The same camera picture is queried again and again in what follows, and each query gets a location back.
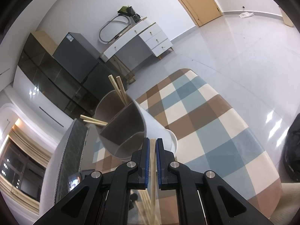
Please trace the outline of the dark grey refrigerator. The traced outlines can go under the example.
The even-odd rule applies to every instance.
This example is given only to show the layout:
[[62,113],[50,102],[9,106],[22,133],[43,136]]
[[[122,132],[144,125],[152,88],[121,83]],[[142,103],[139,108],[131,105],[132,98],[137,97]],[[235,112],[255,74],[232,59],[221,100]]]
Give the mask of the dark grey refrigerator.
[[82,34],[67,33],[53,57],[98,100],[114,90],[108,78],[114,72],[105,65],[100,59],[100,52]]

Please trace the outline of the gold frame stool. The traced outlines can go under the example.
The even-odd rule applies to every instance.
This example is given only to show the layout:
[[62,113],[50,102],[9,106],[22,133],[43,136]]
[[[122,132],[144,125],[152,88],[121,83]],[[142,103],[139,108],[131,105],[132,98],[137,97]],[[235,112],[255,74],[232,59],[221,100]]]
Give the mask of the gold frame stool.
[[110,58],[109,61],[117,68],[118,72],[124,76],[129,84],[135,82],[135,75],[116,55]]

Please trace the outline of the wooden door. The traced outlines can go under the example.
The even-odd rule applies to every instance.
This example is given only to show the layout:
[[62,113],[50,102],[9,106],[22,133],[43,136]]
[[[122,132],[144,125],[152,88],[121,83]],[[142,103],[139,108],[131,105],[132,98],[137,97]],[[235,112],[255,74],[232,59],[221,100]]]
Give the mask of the wooden door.
[[201,27],[222,16],[215,0],[178,0],[193,22]]

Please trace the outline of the black glass cabinet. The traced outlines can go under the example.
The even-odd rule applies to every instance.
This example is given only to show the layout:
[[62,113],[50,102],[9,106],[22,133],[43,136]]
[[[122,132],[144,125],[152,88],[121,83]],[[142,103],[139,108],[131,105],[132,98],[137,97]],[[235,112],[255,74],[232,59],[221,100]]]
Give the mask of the black glass cabinet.
[[75,80],[30,33],[18,66],[50,102],[69,117],[92,117],[98,99]]

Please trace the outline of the white dressing table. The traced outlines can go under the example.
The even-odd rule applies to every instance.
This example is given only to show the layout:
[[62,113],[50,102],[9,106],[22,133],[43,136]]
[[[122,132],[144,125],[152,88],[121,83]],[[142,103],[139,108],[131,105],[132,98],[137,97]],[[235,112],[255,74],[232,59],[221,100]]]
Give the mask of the white dressing table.
[[150,52],[158,58],[161,55],[172,49],[172,42],[156,22],[151,22],[147,17],[142,19],[134,25],[130,25],[125,32],[122,32],[117,39],[108,43],[107,48],[100,54],[100,58],[107,62],[118,51],[121,50],[131,40],[139,38],[143,44],[150,50]]

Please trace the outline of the green potted plant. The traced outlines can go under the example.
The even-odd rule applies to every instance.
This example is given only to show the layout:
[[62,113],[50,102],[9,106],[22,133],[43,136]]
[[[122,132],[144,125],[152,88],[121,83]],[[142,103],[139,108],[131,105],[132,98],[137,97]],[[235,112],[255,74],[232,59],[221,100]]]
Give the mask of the green potted plant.
[[124,15],[127,17],[131,17],[135,22],[138,22],[141,20],[141,17],[139,14],[137,14],[134,9],[132,8],[132,6],[122,6],[119,10],[118,10],[118,15]]

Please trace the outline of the white utensil holder cup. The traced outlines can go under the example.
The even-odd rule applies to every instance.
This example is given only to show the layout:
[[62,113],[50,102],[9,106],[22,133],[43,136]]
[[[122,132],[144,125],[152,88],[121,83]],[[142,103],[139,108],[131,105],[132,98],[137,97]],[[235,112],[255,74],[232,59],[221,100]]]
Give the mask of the white utensil holder cup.
[[141,149],[143,139],[163,139],[164,149],[176,154],[177,139],[153,118],[137,101],[128,97],[126,106],[116,91],[111,91],[98,104],[95,118],[107,122],[104,127],[96,126],[104,148],[115,158],[131,159],[133,152]]

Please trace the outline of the checkered blue brown rug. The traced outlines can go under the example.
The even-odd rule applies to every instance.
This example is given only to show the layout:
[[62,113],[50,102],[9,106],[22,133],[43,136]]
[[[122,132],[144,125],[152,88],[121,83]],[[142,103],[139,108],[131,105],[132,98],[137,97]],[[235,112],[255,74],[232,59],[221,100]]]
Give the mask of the checkered blue brown rug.
[[279,203],[279,174],[245,121],[191,69],[180,69],[136,99],[177,138],[176,160],[215,171],[265,217]]

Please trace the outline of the grey quilted bed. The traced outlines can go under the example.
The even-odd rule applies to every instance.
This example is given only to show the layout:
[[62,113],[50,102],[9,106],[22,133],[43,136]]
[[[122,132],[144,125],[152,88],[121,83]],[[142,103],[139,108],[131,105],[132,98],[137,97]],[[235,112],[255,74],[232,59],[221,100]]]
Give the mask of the grey quilted bed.
[[43,216],[68,192],[68,177],[79,172],[88,127],[75,119],[55,149],[43,179],[39,216]]

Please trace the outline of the oval vanity mirror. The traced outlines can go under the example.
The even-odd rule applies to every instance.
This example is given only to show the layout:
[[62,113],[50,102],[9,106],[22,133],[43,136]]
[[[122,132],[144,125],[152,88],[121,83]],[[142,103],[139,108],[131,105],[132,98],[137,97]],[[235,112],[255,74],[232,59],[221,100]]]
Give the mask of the oval vanity mirror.
[[125,15],[116,15],[107,21],[98,32],[98,40],[102,44],[111,44],[127,32],[132,25],[132,19]]

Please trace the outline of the wooden chopstick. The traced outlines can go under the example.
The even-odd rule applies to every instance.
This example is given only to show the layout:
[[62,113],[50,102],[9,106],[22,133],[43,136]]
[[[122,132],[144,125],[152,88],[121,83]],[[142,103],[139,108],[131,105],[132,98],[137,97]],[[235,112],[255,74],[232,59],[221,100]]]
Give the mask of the wooden chopstick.
[[112,75],[109,75],[108,78],[109,78],[109,80],[110,80],[110,82],[111,82],[114,90],[116,91],[117,95],[119,96],[119,98],[121,99],[121,101],[123,102],[123,104],[126,105],[126,102],[125,102],[125,100],[124,100],[124,98],[123,98],[123,96],[121,94],[121,91],[119,90],[119,87],[118,87],[118,85],[117,85],[114,77]]
[[95,118],[91,118],[91,117],[87,117],[87,116],[85,116],[85,115],[80,115],[80,118],[81,119],[85,119],[85,120],[91,120],[91,121],[99,121],[99,122],[105,122],[105,121],[101,121],[101,120],[98,120],[98,119],[95,119]]
[[119,86],[119,90],[120,90],[120,92],[121,92],[121,95],[122,95],[122,97],[123,97],[123,99],[124,99],[124,102],[126,103],[126,105],[128,105],[128,104],[129,104],[129,100],[128,100],[128,98],[127,98],[127,95],[126,95],[125,88],[124,88],[124,86],[123,86],[123,82],[122,82],[122,80],[121,80],[121,77],[120,77],[120,76],[117,76],[117,77],[116,77],[116,80],[117,80],[117,84],[118,84],[118,86]]
[[154,224],[154,218],[152,213],[152,205],[149,193],[146,190],[139,190],[138,197],[141,201],[136,202],[138,212],[144,224]]
[[156,140],[150,139],[150,167],[151,167],[151,221],[155,224],[156,212]]
[[94,124],[94,125],[102,126],[102,127],[104,127],[104,126],[107,125],[106,122],[91,121],[91,120],[85,120],[85,119],[84,119],[83,121],[86,122],[86,123],[92,123],[92,124]]

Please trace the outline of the wooden chopstick on table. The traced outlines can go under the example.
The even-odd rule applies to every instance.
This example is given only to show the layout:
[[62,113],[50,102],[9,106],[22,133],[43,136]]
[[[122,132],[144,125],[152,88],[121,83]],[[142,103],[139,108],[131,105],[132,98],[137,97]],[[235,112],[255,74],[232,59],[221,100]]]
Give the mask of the wooden chopstick on table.
[[152,213],[152,205],[149,193],[146,190],[139,190],[138,197],[141,201],[136,202],[138,212],[144,224],[154,224],[154,218]]

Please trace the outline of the black bag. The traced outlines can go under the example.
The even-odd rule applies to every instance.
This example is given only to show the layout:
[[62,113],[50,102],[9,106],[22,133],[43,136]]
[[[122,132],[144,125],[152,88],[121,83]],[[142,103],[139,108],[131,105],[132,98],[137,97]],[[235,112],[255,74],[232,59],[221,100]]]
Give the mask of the black bag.
[[290,126],[283,148],[283,165],[294,182],[299,182],[299,114]]

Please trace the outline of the white rag on floor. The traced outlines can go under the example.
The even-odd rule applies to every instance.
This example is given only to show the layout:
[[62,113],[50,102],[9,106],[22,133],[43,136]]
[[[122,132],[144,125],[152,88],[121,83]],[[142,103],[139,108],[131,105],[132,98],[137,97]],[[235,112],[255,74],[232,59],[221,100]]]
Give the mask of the white rag on floor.
[[243,12],[239,15],[239,18],[241,19],[245,19],[245,18],[249,18],[249,17],[253,17],[254,13],[250,13],[250,12]]

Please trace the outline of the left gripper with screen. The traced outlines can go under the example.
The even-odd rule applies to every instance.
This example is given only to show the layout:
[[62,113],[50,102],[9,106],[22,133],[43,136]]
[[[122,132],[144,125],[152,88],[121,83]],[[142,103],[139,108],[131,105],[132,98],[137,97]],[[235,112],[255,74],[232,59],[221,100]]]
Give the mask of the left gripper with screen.
[[74,189],[86,176],[94,172],[94,169],[81,170],[75,174],[68,177],[68,192]]

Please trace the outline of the beige curtain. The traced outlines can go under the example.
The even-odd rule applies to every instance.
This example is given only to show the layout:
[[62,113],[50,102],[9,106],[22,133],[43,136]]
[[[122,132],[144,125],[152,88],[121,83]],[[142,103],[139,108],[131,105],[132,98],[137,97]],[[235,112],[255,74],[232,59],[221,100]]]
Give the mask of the beige curtain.
[[1,145],[1,191],[38,214],[41,189],[52,154],[13,125]]

